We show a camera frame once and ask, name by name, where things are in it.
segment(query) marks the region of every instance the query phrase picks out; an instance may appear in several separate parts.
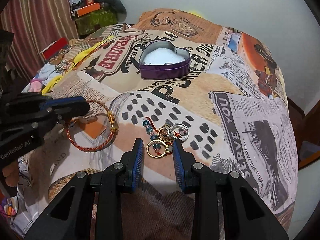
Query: green bag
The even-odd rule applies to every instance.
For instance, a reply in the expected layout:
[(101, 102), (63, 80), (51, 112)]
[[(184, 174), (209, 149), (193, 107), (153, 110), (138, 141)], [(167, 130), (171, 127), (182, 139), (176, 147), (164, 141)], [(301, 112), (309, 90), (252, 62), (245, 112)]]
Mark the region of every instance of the green bag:
[(116, 12), (102, 8), (75, 19), (75, 22), (78, 34), (87, 35), (94, 33), (101, 27), (117, 24), (118, 19)]

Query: metal screw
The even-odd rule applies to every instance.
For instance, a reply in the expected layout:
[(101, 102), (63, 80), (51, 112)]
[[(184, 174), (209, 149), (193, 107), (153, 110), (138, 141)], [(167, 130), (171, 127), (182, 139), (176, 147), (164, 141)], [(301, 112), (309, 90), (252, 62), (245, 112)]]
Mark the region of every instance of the metal screw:
[(237, 172), (237, 171), (231, 171), (230, 172), (230, 175), (231, 175), (231, 177), (233, 177), (233, 178), (239, 178), (239, 176), (240, 176), (240, 174)]
[(37, 122), (33, 122), (32, 124), (31, 124), (31, 126), (32, 126), (32, 128), (38, 128), (38, 126), (39, 126), (39, 124), (37, 123)]
[(121, 169), (123, 167), (122, 163), (115, 163), (115, 165), (113, 165), (113, 167), (117, 170)]
[(85, 176), (85, 171), (79, 171), (79, 172), (77, 173), (77, 177), (78, 177), (79, 179), (82, 179), (84, 176)]
[(202, 165), (202, 163), (194, 163), (194, 164), (193, 164), (193, 167), (194, 167), (195, 169), (197, 169), (197, 170), (200, 170), (200, 169), (202, 169), (203, 165)]

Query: white cotton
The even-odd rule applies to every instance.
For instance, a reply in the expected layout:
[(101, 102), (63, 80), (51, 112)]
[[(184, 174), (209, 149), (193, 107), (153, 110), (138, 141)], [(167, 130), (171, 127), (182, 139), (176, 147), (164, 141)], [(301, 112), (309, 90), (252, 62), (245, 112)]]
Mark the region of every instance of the white cotton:
[(147, 54), (143, 62), (146, 65), (165, 65), (166, 63), (175, 64), (184, 60), (182, 56), (171, 49), (159, 48)]

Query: white wall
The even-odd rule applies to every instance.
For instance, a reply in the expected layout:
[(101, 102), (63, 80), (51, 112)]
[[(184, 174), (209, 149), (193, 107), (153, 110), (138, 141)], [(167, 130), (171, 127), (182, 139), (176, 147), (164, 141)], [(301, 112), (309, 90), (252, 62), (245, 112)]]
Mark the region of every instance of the white wall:
[(309, 111), (320, 99), (320, 27), (303, 0), (121, 1), (129, 24), (144, 11), (176, 8), (197, 11), (209, 21), (246, 32), (270, 48), (283, 72), (288, 97), (302, 110)]

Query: colorful cloth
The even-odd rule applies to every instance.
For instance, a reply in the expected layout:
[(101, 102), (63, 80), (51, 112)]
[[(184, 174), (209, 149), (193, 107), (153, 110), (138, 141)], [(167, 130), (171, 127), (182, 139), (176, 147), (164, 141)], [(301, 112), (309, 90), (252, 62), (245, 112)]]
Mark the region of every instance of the colorful cloth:
[[(157, 40), (190, 52), (188, 75), (141, 79), (140, 55)], [(49, 94), (105, 103), (119, 132), (109, 147), (84, 153), (56, 127), (43, 147), (25, 156), (39, 212), (48, 205), (43, 196), (49, 191), (49, 200), (54, 198), (75, 172), (97, 172), (118, 162), (136, 138), (146, 146), (150, 135), (143, 119), (150, 117), (155, 127), (187, 126), (185, 151), (214, 171), (238, 171), (288, 229), (297, 189), (297, 149), (281, 70), (257, 39), (186, 12), (157, 9), (98, 46)], [(92, 106), (92, 113), (103, 109)], [(79, 122), (71, 133), (81, 146), (92, 147), (108, 136), (107, 127), (99, 115)], [(124, 239), (190, 239), (194, 200), (177, 187), (172, 155), (158, 160), (145, 155), (142, 170), (136, 193), (121, 198)], [(219, 222), (223, 239), (221, 216)]]

